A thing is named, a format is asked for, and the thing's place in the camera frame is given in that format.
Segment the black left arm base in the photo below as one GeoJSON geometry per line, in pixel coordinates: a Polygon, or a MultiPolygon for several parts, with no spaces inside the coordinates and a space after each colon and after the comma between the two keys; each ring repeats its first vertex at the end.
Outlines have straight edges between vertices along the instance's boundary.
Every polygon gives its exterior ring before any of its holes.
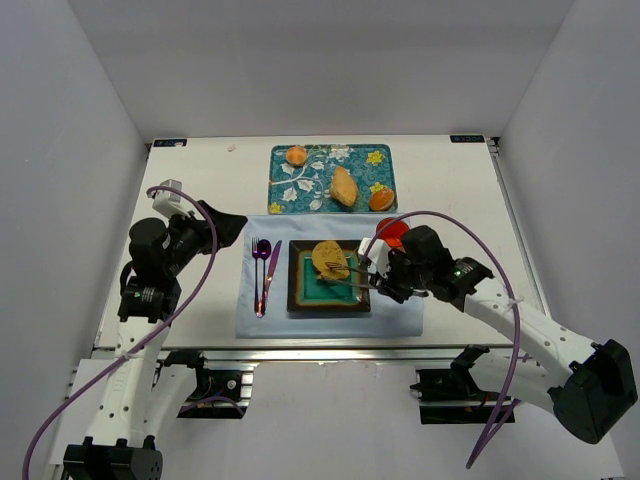
{"type": "Polygon", "coordinates": [[[184,367],[195,382],[177,414],[185,419],[240,420],[249,405],[253,387],[253,370],[209,361],[203,352],[172,351],[157,362],[154,386],[165,377],[170,367],[184,367]]]}

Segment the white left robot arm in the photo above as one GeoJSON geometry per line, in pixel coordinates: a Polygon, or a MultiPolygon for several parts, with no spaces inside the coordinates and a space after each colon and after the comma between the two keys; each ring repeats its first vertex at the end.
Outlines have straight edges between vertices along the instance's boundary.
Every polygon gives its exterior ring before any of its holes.
{"type": "Polygon", "coordinates": [[[197,204],[203,217],[171,202],[158,218],[129,229],[130,261],[120,278],[115,368],[84,440],[67,446],[63,465],[72,479],[158,479],[159,438],[202,385],[200,352],[159,355],[170,321],[184,308],[179,274],[198,255],[213,259],[231,246],[248,219],[197,204]]]}

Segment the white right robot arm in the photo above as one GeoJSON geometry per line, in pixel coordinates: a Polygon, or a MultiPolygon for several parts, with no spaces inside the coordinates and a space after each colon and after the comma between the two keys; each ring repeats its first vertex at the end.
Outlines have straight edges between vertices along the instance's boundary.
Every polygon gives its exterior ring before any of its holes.
{"type": "Polygon", "coordinates": [[[364,240],[362,259],[376,267],[374,288],[398,303],[431,295],[512,340],[533,362],[515,370],[511,396],[553,414],[574,437],[597,444],[637,402],[631,357],[619,342],[597,343],[513,299],[506,281],[470,257],[455,259],[426,225],[402,246],[364,240]]]}

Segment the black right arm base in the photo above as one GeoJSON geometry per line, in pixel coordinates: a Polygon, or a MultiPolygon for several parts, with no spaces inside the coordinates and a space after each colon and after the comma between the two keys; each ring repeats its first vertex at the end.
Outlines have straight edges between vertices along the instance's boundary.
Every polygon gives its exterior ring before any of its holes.
{"type": "Polygon", "coordinates": [[[466,346],[455,358],[423,362],[415,367],[416,380],[409,386],[418,401],[422,425],[480,425],[497,403],[504,375],[493,390],[481,390],[471,369],[481,359],[497,355],[509,365],[510,353],[480,345],[466,346]]]}

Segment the toasted bread slice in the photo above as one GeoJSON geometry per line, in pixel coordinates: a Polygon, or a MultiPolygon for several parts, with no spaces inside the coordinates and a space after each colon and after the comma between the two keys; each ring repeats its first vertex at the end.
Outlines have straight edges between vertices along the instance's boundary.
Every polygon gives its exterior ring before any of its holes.
{"type": "Polygon", "coordinates": [[[336,262],[348,265],[348,261],[342,248],[334,240],[325,240],[317,243],[312,250],[311,259],[318,274],[326,269],[326,262],[336,262]]]}

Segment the metal serving tongs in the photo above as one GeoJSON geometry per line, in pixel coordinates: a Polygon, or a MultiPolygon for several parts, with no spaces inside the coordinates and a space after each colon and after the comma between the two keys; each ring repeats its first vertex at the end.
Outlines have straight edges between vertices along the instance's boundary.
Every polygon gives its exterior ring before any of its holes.
{"type": "Polygon", "coordinates": [[[381,277],[377,273],[336,262],[326,262],[325,266],[326,269],[318,274],[320,281],[365,290],[378,290],[381,285],[381,277]]]}

